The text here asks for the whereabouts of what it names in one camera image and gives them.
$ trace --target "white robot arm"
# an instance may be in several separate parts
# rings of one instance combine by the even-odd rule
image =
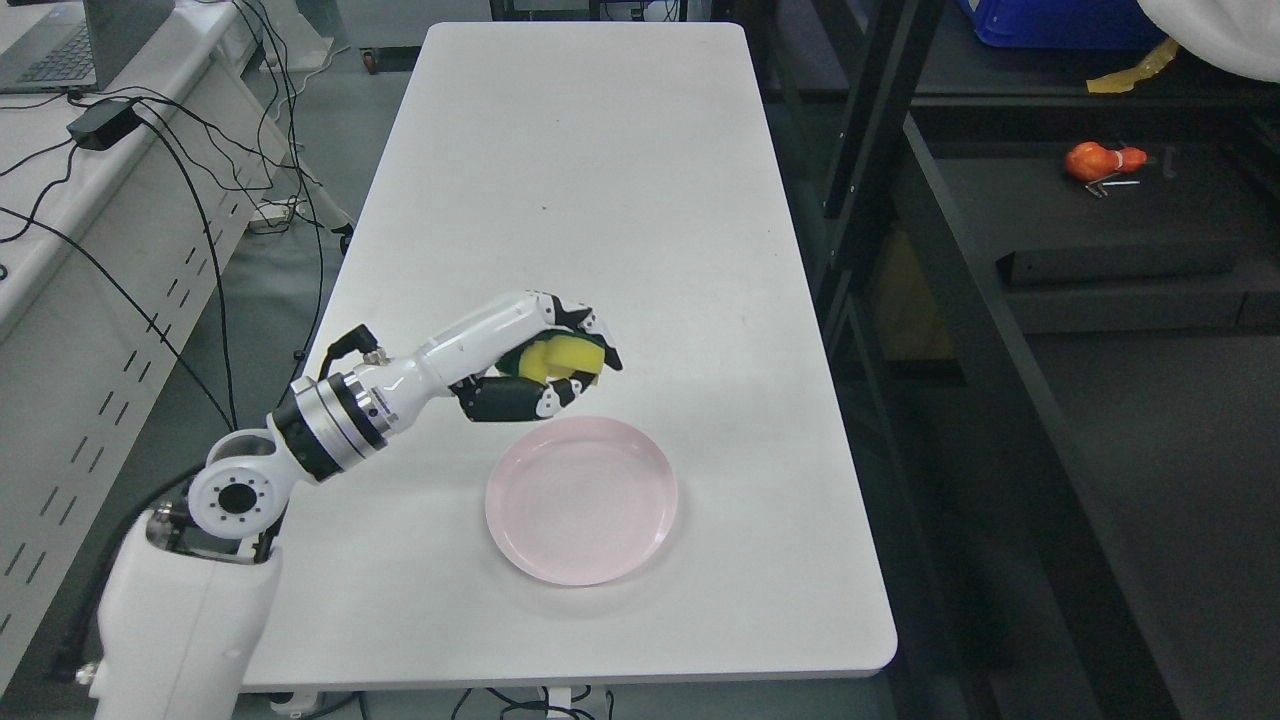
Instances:
[[[522,355],[566,336],[589,351],[558,364],[553,377],[485,377],[495,364],[524,368]],[[319,484],[351,469],[413,424],[433,398],[456,396],[472,420],[536,420],[585,392],[602,365],[622,369],[590,307],[543,292],[502,296],[402,357],[388,359],[357,328],[330,346],[320,374],[333,354],[351,350],[365,360],[352,372],[296,380],[266,428],[220,439],[184,506],[138,518],[99,606],[105,656],[79,676],[99,698],[99,720],[232,714],[279,579],[280,553],[266,530],[278,528],[298,482]],[[253,557],[188,551],[180,538],[192,527],[262,539]]]

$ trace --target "white cloth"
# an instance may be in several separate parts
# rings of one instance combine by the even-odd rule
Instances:
[[[1280,82],[1280,0],[1138,0],[1151,22],[1224,70]]]

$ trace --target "white desk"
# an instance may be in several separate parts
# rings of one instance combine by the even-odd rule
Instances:
[[[12,44],[49,5],[0,4],[0,47]],[[262,114],[238,74],[219,61],[218,44],[236,20],[230,5],[179,3],[111,83],[140,85],[178,99],[255,145]],[[47,95],[0,96],[0,108]],[[0,110],[0,168],[68,138],[82,110],[63,100],[38,109]],[[202,128],[170,119],[193,156],[223,173]],[[55,188],[38,219],[79,241],[182,347],[214,288],[200,217],[173,159],[145,128],[104,152],[79,151],[70,182]],[[279,133],[265,151],[282,158]],[[37,192],[65,172],[61,149],[0,178],[0,205],[27,213]],[[261,186],[266,173],[234,151],[236,174]],[[192,179],[204,199],[218,260],[225,264],[260,192],[218,188],[202,170]],[[0,236],[20,222],[0,217]],[[32,228],[0,245],[0,688],[76,556],[93,516],[146,420],[173,356],[155,332],[87,260],[54,234]],[[206,407],[195,413],[210,413]]]
[[[294,493],[247,691],[888,662],[896,634],[740,28],[431,28],[316,345],[364,322],[406,352],[509,288],[609,324],[626,370],[566,413],[663,448],[675,530],[612,583],[522,574],[483,502],[532,427],[433,402],[376,457]]]

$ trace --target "orange object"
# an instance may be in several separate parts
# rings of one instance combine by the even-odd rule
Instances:
[[[1066,154],[1066,172],[1083,182],[1093,182],[1115,173],[1134,173],[1147,161],[1137,147],[1107,150],[1097,142],[1082,142]]]

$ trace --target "blue bin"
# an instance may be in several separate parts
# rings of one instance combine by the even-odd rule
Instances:
[[[957,0],[987,45],[1151,50],[1165,33],[1137,0]]]

